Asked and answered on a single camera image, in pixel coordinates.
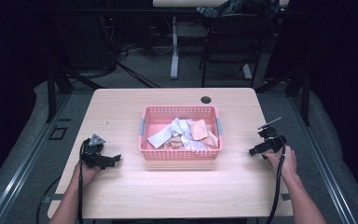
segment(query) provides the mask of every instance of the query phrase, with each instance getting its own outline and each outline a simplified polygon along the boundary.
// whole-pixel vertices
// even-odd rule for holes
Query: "human hand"
[[[286,156],[284,158],[284,162],[282,166],[282,177],[290,178],[291,176],[297,175],[296,153],[289,146],[286,146],[285,154]],[[275,168],[275,170],[277,170],[280,157],[282,155],[282,148],[276,153],[267,151],[264,152],[263,155],[269,159],[269,161],[272,163],[272,166]]]
[[[101,168],[99,166],[94,166],[89,168],[86,164],[82,165],[82,176],[83,176],[83,188],[88,185],[88,183],[92,180],[92,178],[100,171]],[[74,173],[72,174],[71,183],[78,184],[78,177],[80,174],[80,165],[79,162],[75,166]]]

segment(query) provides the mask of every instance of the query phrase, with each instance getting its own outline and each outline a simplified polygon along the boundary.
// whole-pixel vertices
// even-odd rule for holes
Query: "chair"
[[[202,87],[208,63],[247,63],[255,65],[250,87],[255,82],[263,40],[272,31],[273,22],[257,14],[227,14],[212,19],[207,26],[200,60]]]

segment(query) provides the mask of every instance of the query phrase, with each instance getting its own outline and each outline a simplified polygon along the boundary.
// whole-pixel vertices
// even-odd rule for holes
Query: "pink basket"
[[[175,118],[204,119],[208,129],[218,137],[217,149],[155,149],[147,138],[158,133]],[[214,106],[148,106],[141,120],[139,132],[139,149],[147,160],[214,160],[222,149],[222,129],[217,109]]]

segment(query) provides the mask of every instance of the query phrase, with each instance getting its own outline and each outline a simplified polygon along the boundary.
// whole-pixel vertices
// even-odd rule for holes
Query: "white tabletop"
[[[218,7],[227,0],[153,0],[154,7]],[[281,6],[287,6],[289,0],[280,0]]]
[[[213,161],[147,161],[137,147],[148,105],[205,105],[217,108],[223,149]],[[249,149],[263,142],[265,123],[252,89],[97,90],[89,104],[56,194],[63,194],[78,160],[81,143],[94,133],[106,143],[104,156],[122,155],[115,168],[99,172],[84,189],[84,218],[267,217],[275,173]],[[287,188],[282,182],[281,193]],[[48,210],[52,217],[60,201]],[[279,200],[276,216],[291,216],[290,201]]]

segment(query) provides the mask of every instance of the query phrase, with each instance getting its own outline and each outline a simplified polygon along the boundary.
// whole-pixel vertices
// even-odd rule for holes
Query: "cloth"
[[[218,148],[218,138],[207,129],[204,119],[175,118],[160,132],[147,138],[159,149],[208,149]]]
[[[259,13],[274,18],[280,10],[279,0],[229,0],[219,7],[196,7],[207,18],[216,18],[232,13]]]

